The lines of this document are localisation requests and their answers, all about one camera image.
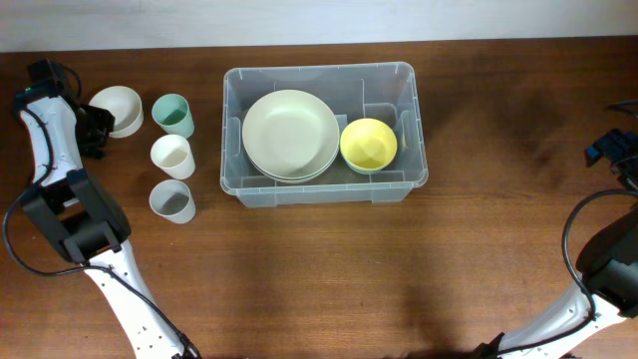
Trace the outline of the white small bowl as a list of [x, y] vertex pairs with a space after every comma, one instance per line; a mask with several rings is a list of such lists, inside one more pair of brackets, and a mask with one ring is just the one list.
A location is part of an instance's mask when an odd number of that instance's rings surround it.
[[111, 138], [126, 138], [134, 134], [144, 122], [141, 97], [125, 86], [108, 87], [97, 93], [89, 102], [93, 107], [108, 110], [114, 117]]

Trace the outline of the mint green cup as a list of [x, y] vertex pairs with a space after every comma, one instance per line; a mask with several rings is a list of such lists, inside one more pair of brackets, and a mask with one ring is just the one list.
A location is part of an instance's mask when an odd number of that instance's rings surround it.
[[152, 107], [154, 121], [169, 135], [186, 139], [194, 133], [194, 122], [187, 100], [179, 94], [166, 94]]

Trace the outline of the cream white cup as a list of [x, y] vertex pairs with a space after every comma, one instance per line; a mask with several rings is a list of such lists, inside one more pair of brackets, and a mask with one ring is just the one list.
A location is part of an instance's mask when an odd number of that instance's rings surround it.
[[151, 160], [176, 180], [185, 180], [195, 171], [190, 144], [180, 135], [165, 135], [157, 139], [151, 148]]

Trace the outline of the grey cup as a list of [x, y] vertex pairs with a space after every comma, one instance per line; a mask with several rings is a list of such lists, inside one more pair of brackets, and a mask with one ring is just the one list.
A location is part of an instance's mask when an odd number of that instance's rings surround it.
[[149, 203], [155, 214], [177, 224], [190, 222], [196, 214], [189, 187], [177, 179], [158, 183], [150, 193]]

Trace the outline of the beige bowl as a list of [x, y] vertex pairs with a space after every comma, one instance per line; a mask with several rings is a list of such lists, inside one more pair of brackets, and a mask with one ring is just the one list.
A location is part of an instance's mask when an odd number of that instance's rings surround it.
[[340, 133], [333, 111], [314, 95], [280, 90], [257, 100], [246, 113], [242, 143], [251, 161], [279, 176], [298, 167], [334, 162]]

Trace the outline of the cream bowl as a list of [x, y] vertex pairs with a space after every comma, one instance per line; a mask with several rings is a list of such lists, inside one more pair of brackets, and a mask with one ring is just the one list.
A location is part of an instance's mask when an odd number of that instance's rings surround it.
[[314, 180], [323, 175], [332, 166], [332, 162], [323, 164], [320, 168], [317, 169], [315, 169], [313, 166], [304, 165], [292, 171], [294, 176], [284, 177], [267, 171], [254, 161], [250, 161], [250, 163], [265, 176], [284, 183], [302, 183]]

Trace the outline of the yellow small bowl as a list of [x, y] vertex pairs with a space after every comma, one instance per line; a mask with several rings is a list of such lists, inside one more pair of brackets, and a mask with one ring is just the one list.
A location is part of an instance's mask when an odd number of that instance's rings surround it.
[[393, 130], [384, 122], [363, 118], [350, 123], [340, 137], [340, 153], [346, 156], [395, 157], [398, 140]]

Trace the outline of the mint green small bowl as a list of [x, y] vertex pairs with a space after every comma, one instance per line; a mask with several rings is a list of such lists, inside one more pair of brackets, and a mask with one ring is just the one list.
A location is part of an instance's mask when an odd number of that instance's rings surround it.
[[371, 175], [383, 171], [395, 159], [388, 156], [365, 156], [355, 154], [354, 156], [342, 155], [346, 165], [354, 172], [361, 175]]

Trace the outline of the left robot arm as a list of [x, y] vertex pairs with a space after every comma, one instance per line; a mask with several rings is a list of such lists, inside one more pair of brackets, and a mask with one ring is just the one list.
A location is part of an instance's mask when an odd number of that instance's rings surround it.
[[56, 276], [83, 272], [98, 286], [138, 358], [197, 358], [192, 341], [160, 310], [137, 267], [131, 225], [115, 199], [92, 178], [84, 158], [101, 159], [117, 119], [81, 102], [82, 83], [71, 68], [43, 59], [27, 68], [30, 85], [18, 91], [13, 112], [30, 137], [31, 183], [9, 205], [21, 208], [55, 252], [70, 263]]

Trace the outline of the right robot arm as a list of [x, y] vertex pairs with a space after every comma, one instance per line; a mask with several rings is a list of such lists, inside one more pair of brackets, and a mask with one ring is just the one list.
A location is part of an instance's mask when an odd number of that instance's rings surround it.
[[561, 237], [573, 284], [527, 325], [480, 345], [474, 358], [566, 358], [597, 332], [637, 316], [637, 209], [597, 232], [576, 261], [568, 254], [570, 229], [591, 202], [607, 196], [637, 197], [637, 135], [614, 129], [584, 150], [586, 165], [605, 158], [623, 184], [589, 195], [570, 213]]

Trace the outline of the clear plastic storage container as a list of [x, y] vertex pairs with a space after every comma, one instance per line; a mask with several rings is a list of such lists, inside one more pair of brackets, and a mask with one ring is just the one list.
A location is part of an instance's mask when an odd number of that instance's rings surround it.
[[[373, 118], [392, 128], [395, 159], [383, 171], [361, 175], [337, 157], [320, 177], [302, 183], [271, 179], [251, 163], [241, 127], [249, 108], [279, 90], [300, 90], [324, 103], [348, 123]], [[400, 202], [429, 178], [413, 67], [406, 62], [233, 68], [223, 79], [220, 186], [247, 207], [371, 201]]]

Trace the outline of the white label in container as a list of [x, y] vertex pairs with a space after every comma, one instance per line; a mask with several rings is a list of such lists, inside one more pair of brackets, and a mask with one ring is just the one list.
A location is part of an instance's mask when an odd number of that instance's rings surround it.
[[339, 128], [339, 133], [342, 134], [345, 128], [348, 126], [348, 118], [346, 115], [335, 116]]

